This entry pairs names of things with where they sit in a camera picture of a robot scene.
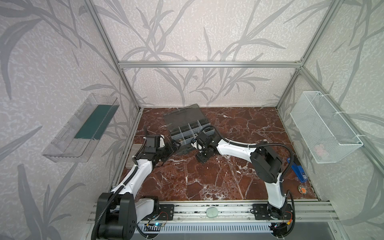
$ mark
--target leaf pattern wallpaper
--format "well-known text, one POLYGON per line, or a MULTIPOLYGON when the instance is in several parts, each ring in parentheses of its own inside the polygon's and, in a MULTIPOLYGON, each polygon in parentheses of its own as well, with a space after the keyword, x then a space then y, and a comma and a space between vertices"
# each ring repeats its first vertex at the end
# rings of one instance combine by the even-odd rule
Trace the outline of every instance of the leaf pattern wallpaper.
MULTIPOLYGON (((384 1, 344 1, 306 68, 384 152, 384 1)), ((290 112, 303 91, 303 77, 279 110, 287 133, 323 200, 330 200, 350 239, 382 239, 384 178, 360 150, 334 164, 317 164, 290 112)))
MULTIPOLYGON (((94 2, 120 61, 297 61, 330 3, 94 2)), ((143 106, 275 106, 293 71, 126 68, 125 74, 143 106)))
POLYGON ((137 110, 82 1, 0 0, 0 22, 0 239, 79 239, 137 110), (120 103, 90 160, 43 157, 90 93, 120 103))

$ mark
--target ventilation grille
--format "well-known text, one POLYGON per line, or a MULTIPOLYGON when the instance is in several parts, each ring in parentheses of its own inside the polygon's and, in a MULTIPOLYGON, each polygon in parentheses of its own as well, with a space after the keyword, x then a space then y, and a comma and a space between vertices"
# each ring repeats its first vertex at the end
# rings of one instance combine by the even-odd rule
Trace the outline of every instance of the ventilation grille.
MULTIPOLYGON (((270 223, 167 223, 164 227, 149 227, 152 231, 162 233, 270 233, 270 223)), ((146 231, 145 224, 139 223, 140 229, 146 231)))

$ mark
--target clear plastic bin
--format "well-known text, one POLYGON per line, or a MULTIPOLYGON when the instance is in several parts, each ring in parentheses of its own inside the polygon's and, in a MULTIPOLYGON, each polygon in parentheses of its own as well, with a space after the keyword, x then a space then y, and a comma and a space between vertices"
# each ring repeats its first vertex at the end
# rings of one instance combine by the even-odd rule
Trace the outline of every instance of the clear plastic bin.
POLYGON ((87 162, 118 107, 117 97, 91 93, 44 149, 43 156, 53 162, 87 162))

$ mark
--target mounting plate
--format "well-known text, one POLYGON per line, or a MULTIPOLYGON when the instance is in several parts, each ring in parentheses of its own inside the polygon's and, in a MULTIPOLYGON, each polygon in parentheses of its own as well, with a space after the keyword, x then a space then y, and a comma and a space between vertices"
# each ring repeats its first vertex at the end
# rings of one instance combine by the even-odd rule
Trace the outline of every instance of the mounting plate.
MULTIPOLYGON (((292 212, 292 206, 290 204, 287 204, 285 210, 292 212)), ((267 204, 253 204, 251 213, 254 214, 255 220, 275 220, 268 214, 267 204)), ((283 217, 285 220, 289 220, 291 218, 291 214, 289 214, 288 212, 284 212, 283 216, 280 217, 278 220, 283 220, 283 217)))
MULTIPOLYGON (((158 218, 154 219, 154 221, 155 220, 167 221, 167 215, 168 215, 168 221, 172 221, 174 210, 175 210, 174 204, 160 204, 160 211, 159 212, 166 212, 167 214, 160 214, 158 218)), ((150 220, 150 219, 152 219, 152 217, 150 215, 148 215, 148 216, 144 217, 144 219, 150 220)))

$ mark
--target green insert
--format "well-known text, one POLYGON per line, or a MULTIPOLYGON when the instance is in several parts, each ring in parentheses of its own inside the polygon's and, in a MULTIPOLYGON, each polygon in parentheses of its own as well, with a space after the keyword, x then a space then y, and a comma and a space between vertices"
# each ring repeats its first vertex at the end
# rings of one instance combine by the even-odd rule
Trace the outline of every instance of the green insert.
POLYGON ((75 138, 100 140, 119 106, 98 105, 85 121, 75 138))

